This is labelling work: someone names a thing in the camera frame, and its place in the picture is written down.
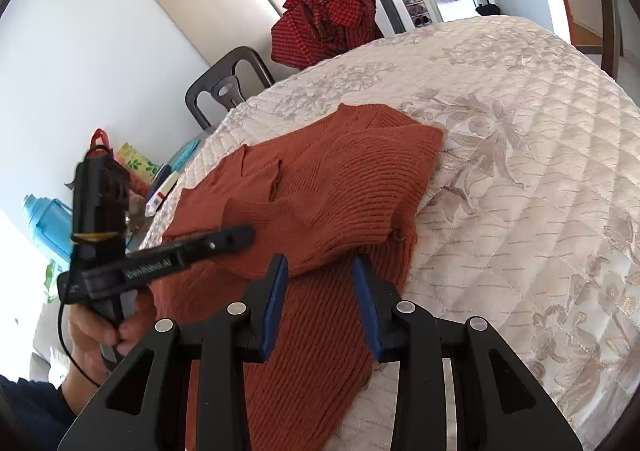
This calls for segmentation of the person's left hand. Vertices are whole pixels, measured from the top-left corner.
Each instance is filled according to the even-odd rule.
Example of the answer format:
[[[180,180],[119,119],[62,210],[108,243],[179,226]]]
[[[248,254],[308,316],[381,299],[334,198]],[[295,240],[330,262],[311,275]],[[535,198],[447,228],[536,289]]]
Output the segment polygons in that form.
[[[72,356],[97,383],[107,377],[101,346],[115,347],[126,356],[153,326],[156,319],[154,297],[149,289],[139,289],[134,298],[134,314],[114,329],[110,323],[83,305],[70,307],[68,329],[73,341]]]

